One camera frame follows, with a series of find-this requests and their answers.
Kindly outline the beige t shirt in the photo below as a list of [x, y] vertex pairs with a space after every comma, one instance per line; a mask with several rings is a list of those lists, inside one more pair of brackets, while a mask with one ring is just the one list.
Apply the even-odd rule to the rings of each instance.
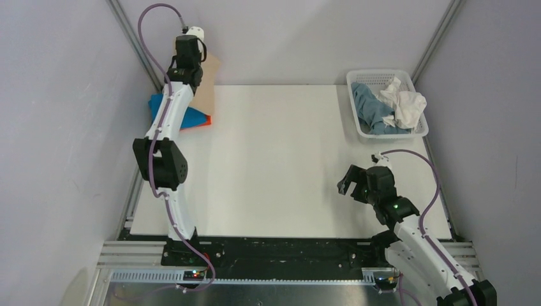
[[190, 107], [209, 116], [214, 115], [215, 111], [214, 85], [220, 67], [220, 60], [213, 54], [208, 53], [206, 61], [202, 63], [203, 75], [201, 84], [197, 88], [192, 102], [189, 104]]

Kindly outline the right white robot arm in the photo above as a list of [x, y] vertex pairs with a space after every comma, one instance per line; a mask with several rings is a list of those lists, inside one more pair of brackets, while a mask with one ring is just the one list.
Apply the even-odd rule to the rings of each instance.
[[495, 287], [477, 280], [461, 266], [429, 230], [408, 199], [397, 194], [394, 175], [386, 166], [363, 169], [351, 165], [337, 183], [339, 194], [355, 184], [351, 197], [373, 207], [387, 231], [373, 236], [371, 259], [379, 266], [392, 265], [436, 305], [496, 305]]

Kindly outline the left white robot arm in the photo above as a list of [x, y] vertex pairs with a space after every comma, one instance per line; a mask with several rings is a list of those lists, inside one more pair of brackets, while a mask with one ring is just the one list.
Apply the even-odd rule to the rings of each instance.
[[188, 162], [176, 144], [186, 110], [202, 79], [201, 62], [206, 58], [202, 39], [185, 34], [175, 41], [177, 66], [165, 73], [165, 86], [158, 113], [143, 138], [133, 141], [133, 151], [142, 178], [155, 198], [165, 202], [168, 236], [190, 240], [196, 226], [188, 213], [184, 183]]

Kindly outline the grey blue t shirt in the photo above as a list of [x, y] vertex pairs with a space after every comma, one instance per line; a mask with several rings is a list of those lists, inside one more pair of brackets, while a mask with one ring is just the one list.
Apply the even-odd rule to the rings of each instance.
[[355, 113], [358, 119], [369, 126], [370, 135], [410, 134], [411, 129], [397, 127], [394, 123], [395, 111], [380, 101], [366, 85], [358, 82], [351, 84]]

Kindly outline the folded blue t shirt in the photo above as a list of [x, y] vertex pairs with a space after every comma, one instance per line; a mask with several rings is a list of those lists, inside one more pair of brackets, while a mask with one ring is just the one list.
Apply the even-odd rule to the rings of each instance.
[[[147, 103], [151, 111], [152, 121], [157, 117], [162, 99], [163, 94], [153, 94]], [[210, 115], [206, 115], [192, 107], [188, 107], [181, 122], [180, 130], [210, 126], [211, 124], [212, 118]]]

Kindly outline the white plastic basket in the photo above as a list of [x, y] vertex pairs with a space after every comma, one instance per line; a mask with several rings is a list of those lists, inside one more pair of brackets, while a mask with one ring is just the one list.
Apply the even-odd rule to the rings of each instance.
[[348, 93], [350, 98], [351, 109], [353, 112], [353, 119], [355, 121], [355, 127], [359, 136], [364, 140], [378, 140], [378, 141], [399, 141], [409, 140], [414, 138], [422, 138], [427, 136], [429, 127], [424, 114], [420, 116], [417, 127], [409, 134], [392, 134], [392, 135], [370, 135], [369, 126], [366, 123], [360, 121], [357, 111], [355, 109], [352, 83], [357, 82], [365, 84], [370, 88], [371, 92], [376, 94], [381, 90], [384, 90], [388, 85], [392, 83], [394, 78], [401, 81], [399, 86], [400, 91], [412, 91], [415, 92], [415, 87], [411, 80], [410, 75], [400, 69], [357, 69], [351, 70], [346, 73], [346, 83], [348, 86]]

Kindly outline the white t shirt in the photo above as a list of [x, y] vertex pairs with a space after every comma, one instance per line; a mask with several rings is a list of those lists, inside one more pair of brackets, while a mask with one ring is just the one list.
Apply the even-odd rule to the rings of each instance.
[[412, 91], [402, 91], [402, 81], [394, 77], [391, 83], [376, 98], [392, 109], [389, 115], [383, 116], [386, 126], [403, 130], [415, 130], [421, 115], [427, 106], [423, 95]]

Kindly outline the right controller board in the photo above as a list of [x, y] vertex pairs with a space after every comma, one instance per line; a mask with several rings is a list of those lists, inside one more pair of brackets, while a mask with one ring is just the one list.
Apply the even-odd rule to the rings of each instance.
[[397, 288], [397, 281], [393, 277], [377, 277], [374, 287], [379, 291], [393, 291]]

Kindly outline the controller board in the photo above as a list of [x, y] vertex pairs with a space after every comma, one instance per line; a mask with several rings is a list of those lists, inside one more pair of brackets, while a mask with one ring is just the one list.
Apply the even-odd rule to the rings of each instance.
[[204, 281], [205, 271], [199, 270], [185, 270], [182, 276], [183, 281]]
[[393, 291], [397, 288], [397, 281], [393, 277], [377, 277], [374, 287], [379, 291]]

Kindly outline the left controller board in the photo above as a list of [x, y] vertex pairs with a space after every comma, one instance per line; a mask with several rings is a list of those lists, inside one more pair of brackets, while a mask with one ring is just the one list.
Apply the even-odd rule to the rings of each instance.
[[204, 281], [205, 271], [199, 270], [185, 270], [182, 276], [183, 281]]

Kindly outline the left corner aluminium post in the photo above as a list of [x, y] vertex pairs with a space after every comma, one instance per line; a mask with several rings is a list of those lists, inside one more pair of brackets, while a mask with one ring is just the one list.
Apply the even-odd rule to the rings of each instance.
[[118, 0], [106, 0], [105, 1], [110, 10], [116, 19], [122, 33], [125, 35], [130, 47], [134, 51], [139, 63], [143, 67], [145, 74], [148, 76], [149, 80], [152, 83], [152, 86], [157, 92], [161, 92], [162, 84], [158, 78], [156, 72], [154, 71], [152, 64], [145, 54], [142, 44], [139, 41], [138, 35], [134, 27], [132, 26], [122, 4]]

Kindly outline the corner aluminium post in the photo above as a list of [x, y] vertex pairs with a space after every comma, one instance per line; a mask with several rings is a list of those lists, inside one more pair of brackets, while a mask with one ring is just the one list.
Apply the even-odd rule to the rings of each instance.
[[435, 32], [433, 33], [420, 58], [420, 61], [414, 69], [413, 75], [411, 76], [414, 85], [417, 85], [418, 81], [421, 79], [422, 75], [433, 59], [438, 47], [443, 43], [443, 40], [452, 27], [455, 19], [460, 14], [460, 11], [465, 3], [465, 0], [451, 0], [449, 2], [440, 22], [436, 27]]
[[106, 0], [105, 1], [110, 10], [116, 19], [122, 33], [125, 35], [130, 47], [134, 51], [139, 63], [143, 67], [145, 74], [148, 76], [149, 80], [152, 83], [152, 86], [157, 92], [161, 92], [162, 84], [158, 78], [156, 72], [154, 71], [152, 64], [145, 54], [142, 44], [139, 41], [138, 35], [134, 27], [132, 26], [122, 4], [118, 0]]

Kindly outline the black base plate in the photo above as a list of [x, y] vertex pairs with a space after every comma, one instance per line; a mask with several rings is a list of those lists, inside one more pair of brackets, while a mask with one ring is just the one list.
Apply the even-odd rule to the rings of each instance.
[[362, 277], [362, 269], [389, 267], [383, 249], [370, 239], [265, 238], [196, 235], [189, 245], [164, 235], [132, 235], [121, 231], [120, 241], [164, 242], [161, 265], [189, 266], [207, 278], [225, 272], [231, 277]]

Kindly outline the right corner aluminium post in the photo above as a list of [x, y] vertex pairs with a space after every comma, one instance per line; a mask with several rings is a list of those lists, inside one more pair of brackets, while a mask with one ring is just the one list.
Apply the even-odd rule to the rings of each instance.
[[420, 61], [414, 69], [413, 75], [411, 76], [414, 85], [417, 85], [418, 81], [421, 79], [422, 75], [433, 59], [438, 47], [443, 43], [443, 40], [452, 27], [455, 19], [460, 14], [460, 11], [465, 3], [465, 0], [451, 0], [449, 2], [440, 22], [436, 27], [435, 32], [433, 33], [420, 58]]

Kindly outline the aluminium frame rail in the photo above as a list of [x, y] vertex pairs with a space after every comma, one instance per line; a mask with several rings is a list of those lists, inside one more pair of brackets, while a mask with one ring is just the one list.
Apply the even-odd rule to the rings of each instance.
[[[188, 284], [191, 281], [184, 277], [189, 266], [163, 266], [161, 258], [164, 242], [150, 241], [110, 241], [105, 242], [98, 260], [98, 268], [111, 269], [112, 282], [151, 282], [151, 283], [180, 283]], [[444, 242], [456, 260], [478, 280], [484, 275], [477, 259], [477, 255], [470, 242]], [[263, 277], [257, 279], [253, 274], [250, 277], [231, 277], [225, 272], [218, 273], [215, 284], [339, 284], [339, 285], [373, 285], [376, 280], [391, 277], [398, 271], [387, 267], [369, 267], [362, 269], [362, 277], [332, 277], [330, 280], [315, 280], [307, 277]]]

